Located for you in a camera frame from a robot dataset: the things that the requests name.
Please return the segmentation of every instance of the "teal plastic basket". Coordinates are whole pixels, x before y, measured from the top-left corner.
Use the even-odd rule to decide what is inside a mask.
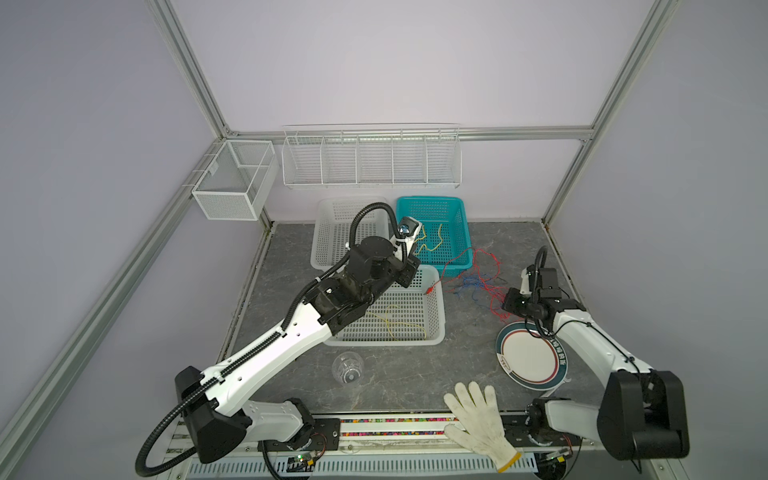
[[[424,224],[426,238],[416,244],[416,251],[421,250],[418,257],[422,263],[433,265],[438,272],[442,273],[445,264],[461,254],[445,266],[445,278],[458,276],[472,266],[472,251],[467,250],[472,246],[469,242],[467,213],[464,211],[464,202],[460,198],[400,197],[397,199],[397,217],[413,217]],[[440,237],[442,237],[442,244],[435,251],[421,248],[423,244],[428,248],[434,248],[440,243]]]

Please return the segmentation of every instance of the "gray marble tabletop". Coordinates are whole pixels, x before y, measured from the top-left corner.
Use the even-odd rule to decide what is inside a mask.
[[[278,224],[259,272],[253,297],[235,342],[241,349],[280,321],[291,300],[317,276],[310,266],[312,224]],[[520,272],[533,262],[536,251],[547,244],[538,223],[470,223],[472,246],[482,248],[502,262],[497,285],[519,286]],[[567,289],[557,261],[550,252],[547,266],[556,266],[561,286]],[[282,402],[291,397],[304,401],[312,413],[351,411],[445,410],[442,397],[457,382],[475,380],[496,388],[499,408],[522,410],[541,395],[510,379],[496,359],[494,341],[504,326],[487,308],[488,296],[472,291],[446,293],[445,339],[435,346],[330,347],[318,345],[283,369],[253,396],[262,402]],[[599,405],[602,385],[572,350],[568,354],[570,382],[557,396]],[[331,365],[342,352],[357,352],[364,359],[363,378],[357,386],[341,386]]]

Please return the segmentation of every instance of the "white plate with blue rim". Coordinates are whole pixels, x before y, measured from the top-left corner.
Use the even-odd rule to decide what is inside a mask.
[[[537,335],[533,323],[528,328]],[[565,381],[568,371],[560,342],[531,335],[522,321],[510,323],[498,333],[496,357],[511,379],[531,390],[552,390]]]

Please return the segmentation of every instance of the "glove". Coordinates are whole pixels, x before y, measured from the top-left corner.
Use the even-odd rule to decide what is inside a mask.
[[[499,473],[522,456],[504,437],[502,416],[498,413],[493,386],[485,387],[483,398],[477,382],[469,383],[469,392],[463,383],[457,383],[456,396],[446,393],[443,399],[467,430],[464,432],[449,424],[445,426],[446,437],[467,450],[490,457]]]

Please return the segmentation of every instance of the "transparent glass cup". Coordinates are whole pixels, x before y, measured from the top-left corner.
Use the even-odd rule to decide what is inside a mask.
[[[362,357],[354,352],[344,352],[333,360],[333,378],[342,385],[355,385],[362,378]]]

